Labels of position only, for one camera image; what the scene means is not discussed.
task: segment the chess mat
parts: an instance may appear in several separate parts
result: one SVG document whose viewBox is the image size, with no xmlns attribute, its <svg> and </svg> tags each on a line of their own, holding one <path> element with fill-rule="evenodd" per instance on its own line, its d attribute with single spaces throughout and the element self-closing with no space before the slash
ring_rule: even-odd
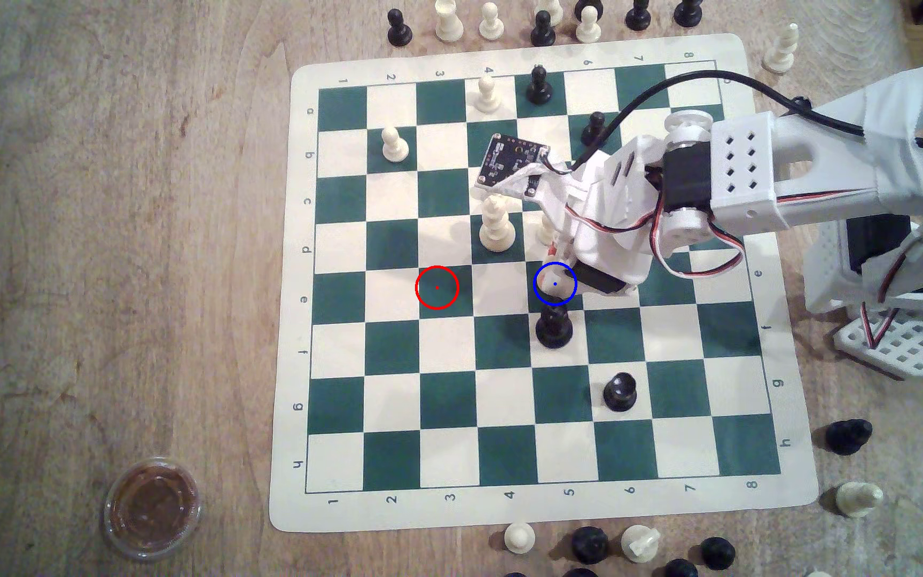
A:
<svg viewBox="0 0 923 577">
<path fill-rule="evenodd" d="M 524 96 L 543 64 L 554 96 Z M 578 295 L 570 343 L 539 344 L 541 213 L 509 199 L 516 241 L 479 241 L 468 195 L 499 132 L 583 152 L 645 88 L 747 72 L 736 36 L 520 48 L 304 67 L 291 83 L 270 518 L 328 532 L 635 517 L 800 505 L 817 483 L 773 234 L 731 272 L 654 264 L 631 297 Z M 500 107 L 473 106 L 494 76 Z M 673 111 L 751 114 L 750 91 L 698 80 L 634 111 L 603 147 L 663 137 Z M 410 152 L 382 156 L 398 128 Z M 675 252 L 683 270 L 734 255 Z M 429 305 L 422 306 L 421 299 Z M 601 399 L 637 381 L 625 413 Z"/>
</svg>

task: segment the white chess piece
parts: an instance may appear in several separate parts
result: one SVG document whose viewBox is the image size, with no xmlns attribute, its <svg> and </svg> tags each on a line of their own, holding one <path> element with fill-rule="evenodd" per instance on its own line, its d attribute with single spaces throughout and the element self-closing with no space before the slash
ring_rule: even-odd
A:
<svg viewBox="0 0 923 577">
<path fill-rule="evenodd" d="M 503 253 L 515 243 L 515 225 L 507 218 L 505 199 L 491 194 L 483 201 L 483 226 L 479 227 L 479 241 L 488 251 Z"/>
<path fill-rule="evenodd" d="M 496 40 L 504 35 L 505 23 L 497 17 L 497 5 L 493 2 L 483 4 L 483 21 L 479 23 L 479 33 L 487 40 Z"/>
<path fill-rule="evenodd" d="M 622 552 L 633 563 L 647 563 L 658 554 L 660 533 L 642 525 L 634 525 L 622 533 Z"/>
<path fill-rule="evenodd" d="M 536 542 L 536 534 L 533 533 L 529 523 L 512 523 L 505 530 L 505 546 L 512 553 L 525 555 Z"/>
<path fill-rule="evenodd" d="M 408 143 L 398 135 L 397 128 L 388 126 L 382 133 L 384 137 L 384 158 L 391 162 L 401 162 L 408 157 Z"/>
<path fill-rule="evenodd" d="M 852 480 L 836 490 L 836 506 L 850 518 L 865 517 L 884 500 L 882 490 L 870 482 Z"/>
<path fill-rule="evenodd" d="M 597 24 L 597 8 L 583 7 L 583 21 L 575 27 L 575 38 L 583 44 L 600 40 L 600 25 Z"/>
<path fill-rule="evenodd" d="M 795 24 L 788 25 L 778 34 L 774 46 L 768 48 L 761 60 L 764 69 L 775 74 L 786 74 L 793 65 L 793 52 L 800 41 L 800 31 Z"/>
<path fill-rule="evenodd" d="M 565 18 L 565 10 L 561 7 L 561 0 L 536 0 L 536 5 L 532 9 L 533 18 L 536 12 L 546 10 L 551 15 L 551 26 L 557 26 L 561 19 Z"/>
<path fill-rule="evenodd" d="M 456 42 L 465 32 L 457 15 L 455 0 L 437 0 L 437 38 L 444 42 Z"/>
<path fill-rule="evenodd" d="M 493 76 L 484 76 L 479 79 L 479 98 L 476 99 L 476 110 L 490 114 L 500 106 L 500 96 L 494 89 L 496 81 Z"/>
</svg>

